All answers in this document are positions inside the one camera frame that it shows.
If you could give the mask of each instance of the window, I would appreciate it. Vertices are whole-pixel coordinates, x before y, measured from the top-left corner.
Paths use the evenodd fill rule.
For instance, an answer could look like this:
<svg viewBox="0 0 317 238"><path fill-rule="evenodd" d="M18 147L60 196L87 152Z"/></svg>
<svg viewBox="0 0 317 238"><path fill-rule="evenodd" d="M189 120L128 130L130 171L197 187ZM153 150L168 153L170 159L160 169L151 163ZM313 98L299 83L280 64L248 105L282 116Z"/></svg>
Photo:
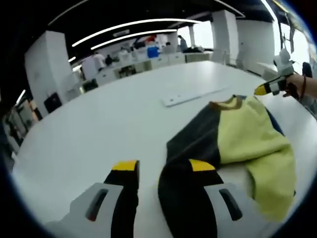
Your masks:
<svg viewBox="0 0 317 238"><path fill-rule="evenodd" d="M210 21L204 21L194 25L194 39L196 46L213 48L213 36Z"/></svg>
<svg viewBox="0 0 317 238"><path fill-rule="evenodd" d="M189 27L188 26L179 28L177 30L177 34L181 35L185 39L185 41L187 43L187 47L191 47L192 46L192 41L190 40Z"/></svg>
<svg viewBox="0 0 317 238"><path fill-rule="evenodd" d="M286 49L289 53L291 53L291 43L289 41L290 26L281 24L281 31L282 37L285 35L286 38ZM291 54L291 60L296 62L293 64L294 70L299 74L302 74L303 62L310 62L309 45L305 35L299 30L295 30L293 41L294 52Z"/></svg>

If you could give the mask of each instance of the white cabinet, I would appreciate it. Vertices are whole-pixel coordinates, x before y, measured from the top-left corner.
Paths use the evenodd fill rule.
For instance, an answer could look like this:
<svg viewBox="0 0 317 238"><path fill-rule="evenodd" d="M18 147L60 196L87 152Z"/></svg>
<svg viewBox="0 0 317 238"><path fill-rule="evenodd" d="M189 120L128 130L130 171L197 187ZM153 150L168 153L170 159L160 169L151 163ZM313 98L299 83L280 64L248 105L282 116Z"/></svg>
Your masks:
<svg viewBox="0 0 317 238"><path fill-rule="evenodd" d="M169 65L168 56L159 56L151 59L152 69L157 69Z"/></svg>
<svg viewBox="0 0 317 238"><path fill-rule="evenodd" d="M168 55L169 65L185 63L185 56L183 53L176 53Z"/></svg>
<svg viewBox="0 0 317 238"><path fill-rule="evenodd" d="M116 80L113 69L106 69L100 71L95 77L98 86L102 86L107 83L111 83Z"/></svg>

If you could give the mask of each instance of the ceiling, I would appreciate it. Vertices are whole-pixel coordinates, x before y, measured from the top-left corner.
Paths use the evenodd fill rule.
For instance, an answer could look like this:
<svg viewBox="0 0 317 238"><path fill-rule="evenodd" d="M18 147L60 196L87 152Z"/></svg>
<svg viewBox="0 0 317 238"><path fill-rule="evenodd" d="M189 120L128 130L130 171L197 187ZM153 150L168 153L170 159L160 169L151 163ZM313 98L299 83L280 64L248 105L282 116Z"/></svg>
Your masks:
<svg viewBox="0 0 317 238"><path fill-rule="evenodd" d="M260 0L223 0L226 4L245 14L248 20L271 22L271 16ZM107 40L113 39L113 33L126 28L106 32L93 37L76 47L71 45L76 41L100 30L122 23L153 19L153 18L188 18L205 12L204 16L196 20L211 20L211 12L232 9L213 0L160 0L160 1L106 1L106 0L64 0L58 1L23 1L16 7L16 3L9 3L10 16L2 22L6 25L6 39L4 45L5 79L0 81L1 105L12 106L23 89L30 95L24 69L24 53L45 30L58 31L65 34L69 57L78 59L92 53L90 48ZM167 29L173 22L143 23L129 26L130 34Z"/></svg>

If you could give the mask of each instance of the white table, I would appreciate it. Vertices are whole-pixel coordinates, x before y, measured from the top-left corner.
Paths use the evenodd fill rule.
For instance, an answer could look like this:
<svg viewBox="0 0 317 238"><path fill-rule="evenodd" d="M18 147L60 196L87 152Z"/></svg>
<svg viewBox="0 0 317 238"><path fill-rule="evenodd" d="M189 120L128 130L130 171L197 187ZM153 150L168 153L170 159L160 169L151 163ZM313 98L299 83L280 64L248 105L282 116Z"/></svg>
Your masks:
<svg viewBox="0 0 317 238"><path fill-rule="evenodd" d="M138 159L138 238L172 237L161 212L157 184L166 160L166 143L209 101L232 94L251 95L263 81L210 61L168 66L99 87L58 108L25 138L13 178L40 222L60 220L70 202L95 182L103 182L113 164ZM225 91L172 108L160 99L178 93ZM317 123L297 101L260 97L289 138L297 160L295 209L317 169ZM247 189L241 168L220 171L224 181Z"/></svg>

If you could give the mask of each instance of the blue container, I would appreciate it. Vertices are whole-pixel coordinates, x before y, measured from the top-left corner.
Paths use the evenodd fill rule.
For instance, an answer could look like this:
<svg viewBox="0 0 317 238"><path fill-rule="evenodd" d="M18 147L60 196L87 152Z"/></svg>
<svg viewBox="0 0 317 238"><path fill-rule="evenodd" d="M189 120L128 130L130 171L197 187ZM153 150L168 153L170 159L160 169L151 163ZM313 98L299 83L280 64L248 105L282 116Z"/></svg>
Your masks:
<svg viewBox="0 0 317 238"><path fill-rule="evenodd" d="M159 57L159 49L156 46L148 47L148 57L149 58Z"/></svg>

